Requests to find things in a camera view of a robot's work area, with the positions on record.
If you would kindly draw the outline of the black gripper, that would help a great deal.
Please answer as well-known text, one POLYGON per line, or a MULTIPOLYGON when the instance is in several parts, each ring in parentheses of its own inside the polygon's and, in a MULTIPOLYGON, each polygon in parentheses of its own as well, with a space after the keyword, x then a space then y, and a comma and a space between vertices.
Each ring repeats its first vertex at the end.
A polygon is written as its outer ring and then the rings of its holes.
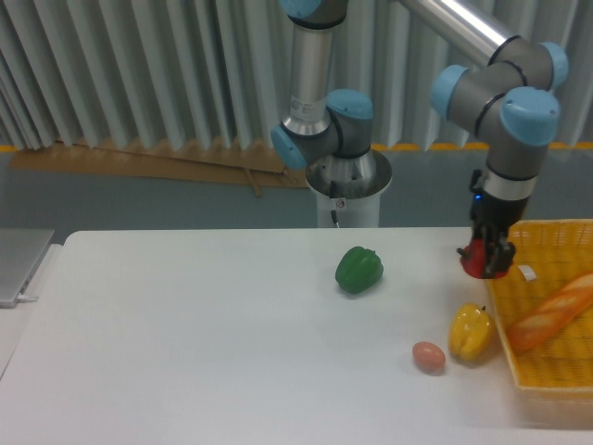
POLYGON ((513 264, 516 248, 506 237, 524 214, 529 198, 504 200, 488 193, 475 194, 470 210, 472 250, 485 253, 482 277, 504 277, 513 264))

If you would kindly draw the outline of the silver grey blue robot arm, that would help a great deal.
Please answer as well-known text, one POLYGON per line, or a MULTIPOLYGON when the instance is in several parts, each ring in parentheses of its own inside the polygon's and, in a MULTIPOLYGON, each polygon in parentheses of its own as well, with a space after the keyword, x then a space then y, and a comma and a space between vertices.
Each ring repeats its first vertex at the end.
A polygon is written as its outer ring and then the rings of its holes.
MULTIPOLYGON (((290 103, 271 129, 274 149, 293 170, 304 170, 317 198, 317 224, 374 227, 392 170, 371 147, 372 100, 352 89, 330 90, 334 29, 347 15, 344 1, 285 1, 294 25, 290 103)), ((553 90, 568 76, 563 49, 531 44, 462 1, 409 1, 422 19, 478 65, 452 65, 436 77, 433 109, 489 147, 473 173, 472 236, 460 249, 465 272, 504 276, 515 246, 509 239, 533 193, 561 107, 553 90)))

